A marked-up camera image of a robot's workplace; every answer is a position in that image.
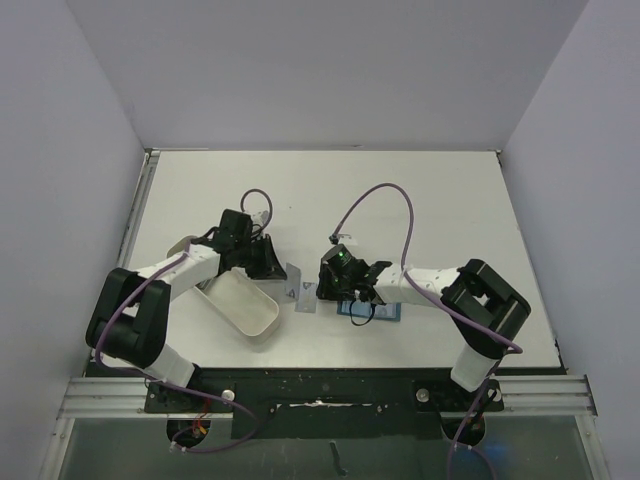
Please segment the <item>white oblong plastic tray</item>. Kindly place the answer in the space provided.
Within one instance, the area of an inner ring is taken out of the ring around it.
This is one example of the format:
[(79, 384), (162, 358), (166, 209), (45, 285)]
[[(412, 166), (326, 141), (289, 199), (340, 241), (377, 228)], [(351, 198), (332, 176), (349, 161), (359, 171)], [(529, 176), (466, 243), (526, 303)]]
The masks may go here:
[(193, 236), (181, 239), (171, 247), (166, 258), (174, 261), (185, 254), (187, 258), (162, 280), (171, 286), (171, 298), (193, 290), (203, 281), (208, 285), (200, 290), (222, 318), (253, 344), (265, 342), (279, 327), (279, 305), (261, 290), (242, 267), (223, 272), (222, 255), (204, 245), (195, 245)]

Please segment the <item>blue leather card holder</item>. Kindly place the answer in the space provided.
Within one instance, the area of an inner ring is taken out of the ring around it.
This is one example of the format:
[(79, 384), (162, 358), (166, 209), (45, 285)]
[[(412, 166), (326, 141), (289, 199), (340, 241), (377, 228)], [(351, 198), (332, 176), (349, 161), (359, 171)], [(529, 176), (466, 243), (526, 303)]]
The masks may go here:
[(384, 320), (399, 322), (401, 319), (401, 305), (375, 305), (360, 301), (342, 301), (337, 305), (337, 314), (353, 318), (358, 324), (368, 320)]

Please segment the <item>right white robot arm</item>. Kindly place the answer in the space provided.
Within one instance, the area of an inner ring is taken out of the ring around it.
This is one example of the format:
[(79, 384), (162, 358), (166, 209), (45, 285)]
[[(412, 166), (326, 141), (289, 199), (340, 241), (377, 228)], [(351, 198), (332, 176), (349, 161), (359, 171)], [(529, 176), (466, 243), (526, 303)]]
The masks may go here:
[(478, 401), (481, 385), (505, 356), (523, 352), (515, 337), (531, 314), (524, 297), (482, 260), (449, 269), (369, 264), (343, 244), (321, 258), (316, 296), (374, 308), (433, 306), (449, 315), (465, 341), (445, 384), (446, 399), (459, 409)]

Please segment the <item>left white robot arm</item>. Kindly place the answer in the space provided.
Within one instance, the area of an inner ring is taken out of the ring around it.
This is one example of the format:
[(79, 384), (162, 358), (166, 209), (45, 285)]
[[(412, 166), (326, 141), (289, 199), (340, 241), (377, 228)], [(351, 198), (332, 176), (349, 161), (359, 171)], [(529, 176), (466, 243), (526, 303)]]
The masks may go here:
[(170, 384), (168, 399), (180, 410), (198, 407), (204, 395), (193, 379), (198, 367), (167, 342), (171, 303), (202, 286), (205, 300), (239, 333), (257, 343), (269, 338), (279, 326), (279, 305), (257, 284), (287, 278), (266, 232), (271, 218), (268, 211), (226, 209), (217, 225), (182, 239), (165, 260), (111, 270), (85, 334), (95, 362), (118, 359)]

